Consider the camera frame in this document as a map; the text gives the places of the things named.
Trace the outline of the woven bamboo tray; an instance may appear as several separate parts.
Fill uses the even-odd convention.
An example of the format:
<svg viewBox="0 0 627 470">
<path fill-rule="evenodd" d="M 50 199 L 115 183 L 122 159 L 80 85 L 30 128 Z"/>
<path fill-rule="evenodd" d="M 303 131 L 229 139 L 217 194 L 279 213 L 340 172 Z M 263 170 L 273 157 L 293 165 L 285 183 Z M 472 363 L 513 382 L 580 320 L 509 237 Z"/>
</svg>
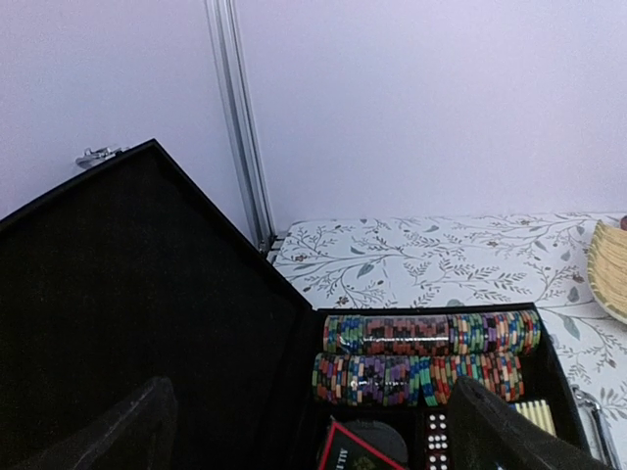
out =
<svg viewBox="0 0 627 470">
<path fill-rule="evenodd" d="M 587 258 L 587 275 L 594 299 L 614 319 L 625 324 L 626 231 L 599 220 Z"/>
</svg>

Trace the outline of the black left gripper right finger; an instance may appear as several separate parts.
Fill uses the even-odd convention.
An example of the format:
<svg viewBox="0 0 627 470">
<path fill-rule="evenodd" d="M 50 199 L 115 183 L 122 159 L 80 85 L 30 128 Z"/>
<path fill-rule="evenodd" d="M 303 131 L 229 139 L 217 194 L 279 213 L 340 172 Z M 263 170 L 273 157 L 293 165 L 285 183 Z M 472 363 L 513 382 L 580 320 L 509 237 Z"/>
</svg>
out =
<svg viewBox="0 0 627 470">
<path fill-rule="evenodd" d="M 587 445 L 576 446 L 542 430 L 510 404 L 469 377 L 453 386 L 448 404 L 451 452 L 458 469 L 617 469 L 615 446 L 605 423 L 594 458 Z"/>
</svg>

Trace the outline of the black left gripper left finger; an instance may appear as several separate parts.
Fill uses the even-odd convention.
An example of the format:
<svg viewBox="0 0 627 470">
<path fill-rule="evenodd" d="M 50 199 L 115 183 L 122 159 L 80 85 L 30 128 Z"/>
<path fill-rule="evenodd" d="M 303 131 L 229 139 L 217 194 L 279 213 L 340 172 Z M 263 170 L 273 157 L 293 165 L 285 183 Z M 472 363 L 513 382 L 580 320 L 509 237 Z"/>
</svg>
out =
<svg viewBox="0 0 627 470">
<path fill-rule="evenodd" d="M 168 377 L 153 377 L 74 435 L 16 469 L 169 469 L 177 401 Z"/>
</svg>

